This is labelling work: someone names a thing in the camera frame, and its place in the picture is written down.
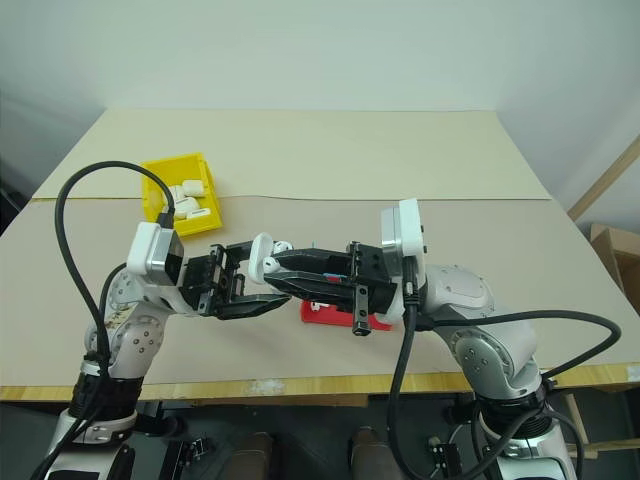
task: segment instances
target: white object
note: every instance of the white object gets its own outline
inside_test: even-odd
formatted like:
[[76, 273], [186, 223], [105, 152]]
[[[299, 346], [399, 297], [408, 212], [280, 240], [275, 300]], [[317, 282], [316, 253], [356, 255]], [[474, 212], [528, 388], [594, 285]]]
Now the white object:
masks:
[[263, 261], [265, 258], [271, 256], [272, 250], [273, 238], [268, 233], [262, 232], [253, 239], [247, 273], [249, 274], [249, 278], [255, 283], [266, 283], [264, 281]]
[[127, 257], [127, 270], [136, 275], [147, 274], [147, 258], [160, 235], [162, 227], [154, 222], [140, 222], [131, 242]]
[[[184, 189], [180, 185], [171, 185], [169, 187], [169, 191], [171, 192], [171, 196], [173, 197], [174, 203], [177, 202], [178, 200], [182, 200], [185, 196]], [[169, 203], [167, 202], [167, 196], [164, 193], [162, 194], [162, 201], [164, 202], [165, 205]]]
[[204, 185], [202, 180], [185, 180], [182, 182], [182, 190], [187, 197], [204, 197]]
[[193, 210], [187, 213], [187, 220], [198, 217], [206, 217], [207, 215], [211, 215], [211, 209], [209, 208], [199, 208], [198, 210]]
[[400, 238], [402, 239], [402, 255], [404, 257], [416, 257], [418, 263], [418, 288], [426, 281], [424, 273], [424, 238], [422, 237], [422, 221], [418, 200], [411, 198], [401, 200], [398, 209], [400, 211]]
[[424, 238], [418, 201], [415, 198], [401, 200], [397, 207], [383, 210], [381, 223], [385, 263], [393, 275], [392, 279], [397, 288], [387, 312], [385, 314], [376, 313], [376, 318], [381, 323], [392, 325], [400, 322], [404, 314], [402, 276], [398, 275], [402, 271], [402, 258], [416, 257], [418, 264], [417, 288], [421, 288], [426, 281]]
[[275, 273], [280, 270], [280, 262], [273, 257], [267, 257], [262, 260], [262, 273]]
[[176, 218], [186, 218], [189, 212], [193, 212], [194, 210], [198, 210], [200, 205], [198, 205], [198, 201], [193, 197], [185, 197], [182, 200], [178, 200], [176, 202]]
[[279, 240], [273, 245], [273, 253], [280, 253], [286, 250], [293, 250], [293, 245], [284, 240]]

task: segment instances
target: floor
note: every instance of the floor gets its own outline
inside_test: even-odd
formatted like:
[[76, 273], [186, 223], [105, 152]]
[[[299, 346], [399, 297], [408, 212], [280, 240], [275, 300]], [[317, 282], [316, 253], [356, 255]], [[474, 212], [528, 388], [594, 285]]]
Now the floor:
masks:
[[[607, 394], [584, 389], [576, 392], [578, 405], [590, 441], [629, 438], [635, 434], [625, 394]], [[404, 397], [401, 406], [402, 444], [410, 463], [429, 473], [433, 462], [426, 451], [430, 436], [445, 440], [451, 428], [442, 410], [453, 403], [453, 396]], [[553, 401], [566, 411], [559, 396]], [[367, 408], [347, 407], [243, 407], [215, 406], [180, 409], [188, 424], [187, 437], [207, 436], [216, 450], [185, 470], [184, 480], [216, 479], [237, 442], [254, 431], [278, 433], [284, 450], [283, 480], [347, 480], [347, 440], [361, 425], [370, 425], [384, 434], [384, 397], [372, 398]], [[28, 478], [42, 457], [55, 426], [53, 415], [14, 405], [0, 405], [0, 479]], [[462, 452], [463, 467], [474, 463], [468, 427], [455, 442]], [[133, 478], [155, 480], [164, 457], [166, 440], [135, 434], [128, 442], [136, 449]], [[610, 452], [598, 460], [586, 460], [585, 480], [598, 478], [640, 478], [637, 451]]]

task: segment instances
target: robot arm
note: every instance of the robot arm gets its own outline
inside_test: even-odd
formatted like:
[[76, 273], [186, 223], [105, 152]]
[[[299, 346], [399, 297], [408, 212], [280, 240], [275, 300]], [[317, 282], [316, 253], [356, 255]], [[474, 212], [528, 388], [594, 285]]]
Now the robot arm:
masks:
[[60, 414], [49, 452], [89, 402], [98, 402], [93, 409], [97, 415], [73, 440], [73, 447], [60, 452], [45, 478], [130, 477], [135, 454], [124, 441], [136, 424], [136, 402], [162, 346], [170, 315], [223, 320], [253, 317], [289, 300], [290, 296], [282, 293], [244, 295], [244, 276], [237, 270], [240, 262], [249, 258], [250, 249], [251, 242], [226, 248], [213, 245], [208, 255], [185, 259], [174, 230], [157, 223], [139, 224], [126, 268], [109, 286], [104, 312], [110, 351], [108, 376], [101, 378], [98, 362], [91, 355], [97, 351], [96, 327], [91, 325], [85, 334], [89, 354], [82, 361], [71, 405]]
[[[496, 325], [438, 326], [438, 319], [478, 319], [509, 313], [494, 304], [486, 282], [458, 266], [427, 266], [426, 312], [473, 389], [480, 424], [490, 443], [530, 410], [549, 408], [533, 354], [536, 334], [528, 320]], [[528, 420], [509, 442], [497, 469], [503, 480], [529, 476], [575, 480], [560, 424], [543, 415]]]
[[[536, 335], [528, 320], [496, 325], [448, 326], [507, 313], [494, 302], [486, 282], [458, 266], [425, 266], [422, 228], [415, 200], [382, 213], [382, 248], [352, 242], [347, 253], [293, 250], [254, 257], [266, 281], [279, 291], [313, 302], [337, 305], [353, 313], [353, 333], [370, 332], [366, 316], [384, 323], [404, 313], [403, 288], [417, 290], [418, 330], [433, 330], [447, 344], [469, 381], [481, 410], [480, 423], [496, 443], [521, 414], [548, 408], [540, 369], [533, 357]], [[403, 282], [403, 259], [415, 257], [416, 284]], [[535, 415], [518, 430], [498, 458], [502, 479], [536, 476], [573, 480], [571, 464], [557, 420]]]

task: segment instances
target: white wall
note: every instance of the white wall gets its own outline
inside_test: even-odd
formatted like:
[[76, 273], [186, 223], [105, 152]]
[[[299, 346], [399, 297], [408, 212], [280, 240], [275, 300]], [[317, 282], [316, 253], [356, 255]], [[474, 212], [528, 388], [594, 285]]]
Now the white wall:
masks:
[[637, 0], [3, 0], [2, 174], [32, 192], [107, 106], [491, 109], [569, 198], [640, 92], [638, 24]]

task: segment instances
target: wooden stick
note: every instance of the wooden stick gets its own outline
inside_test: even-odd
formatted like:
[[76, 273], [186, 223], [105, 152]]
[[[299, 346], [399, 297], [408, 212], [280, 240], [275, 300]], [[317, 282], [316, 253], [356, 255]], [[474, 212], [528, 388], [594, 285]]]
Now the wooden stick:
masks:
[[[640, 438], [629, 438], [627, 440], [613, 440], [609, 442], [596, 442], [584, 446], [585, 458], [597, 458], [598, 452], [613, 452], [617, 450], [633, 450], [640, 448]], [[576, 446], [567, 443], [567, 449], [571, 457], [576, 456]]]
[[640, 135], [631, 145], [600, 175], [591, 188], [567, 212], [574, 222], [615, 182], [622, 173], [640, 156]]
[[580, 410], [578, 409], [576, 397], [573, 393], [570, 393], [564, 398], [567, 401], [567, 406], [569, 407], [569, 416], [571, 417], [571, 420], [573, 420], [573, 424], [578, 430], [578, 434], [580, 435], [582, 443], [586, 445], [587, 443], [589, 443], [589, 438], [587, 438], [587, 430], [584, 428], [584, 422], [582, 421], [582, 417], [580, 416]]

